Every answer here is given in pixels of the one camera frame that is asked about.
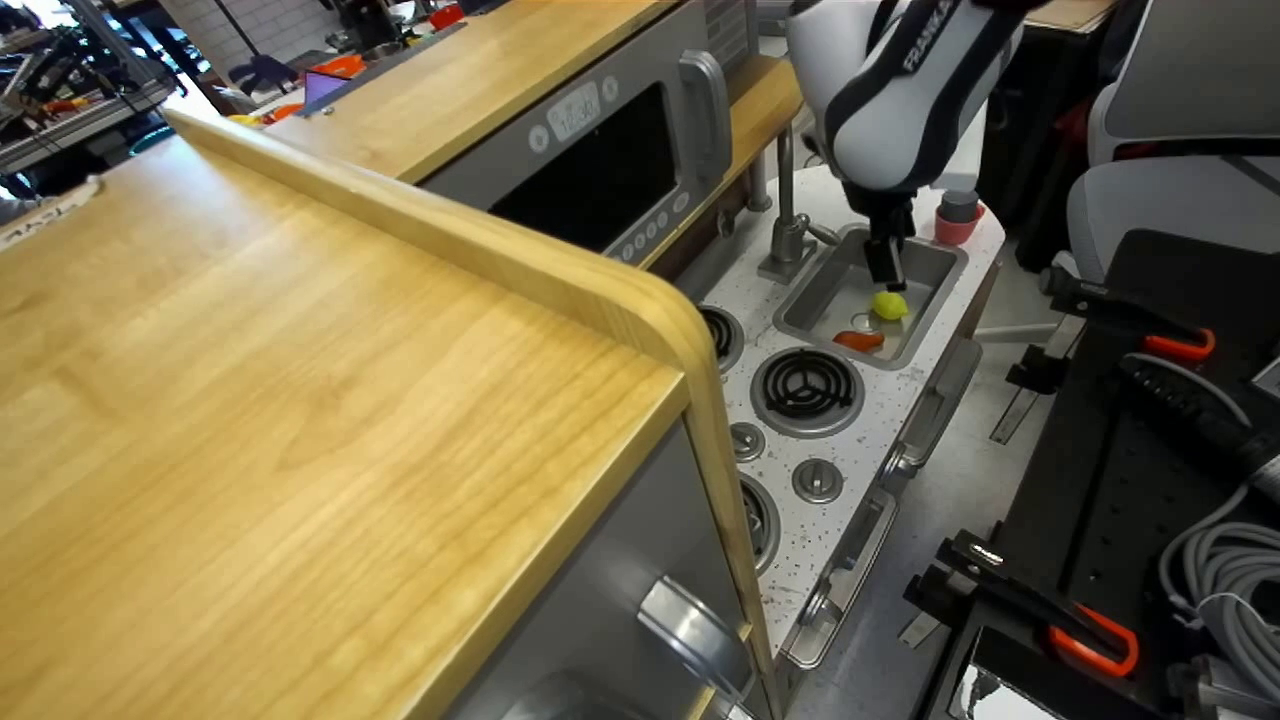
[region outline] wooden countertop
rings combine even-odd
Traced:
[[[670,288],[180,127],[0,257],[4,716],[433,716],[676,415],[753,581]]]
[[[509,0],[337,98],[267,127],[309,151],[423,180],[519,107],[589,69],[670,0]]]

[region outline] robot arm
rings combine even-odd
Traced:
[[[820,145],[870,221],[870,274],[901,288],[913,192],[931,185],[1043,0],[795,0],[786,49]]]

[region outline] red clamp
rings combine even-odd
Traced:
[[[1103,647],[1095,647],[1095,643],[1087,643],[1087,640],[1078,640],[1078,634],[1070,634],[1070,632],[1062,632],[1058,625],[1053,625],[1053,626],[1046,626],[1046,643],[1054,647],[1054,656],[1062,656],[1069,665],[1078,665],[1078,667],[1087,667],[1087,670],[1112,675],[1112,678],[1130,675],[1134,665],[1139,665],[1139,640],[1134,640],[1134,632],[1124,626],[1121,621],[1087,609],[1087,605],[1075,605],[1075,612],[1087,616],[1087,625],[1090,625],[1095,632],[1103,632],[1103,634],[1121,647],[1121,656],[1114,656],[1114,650],[1103,650]]]

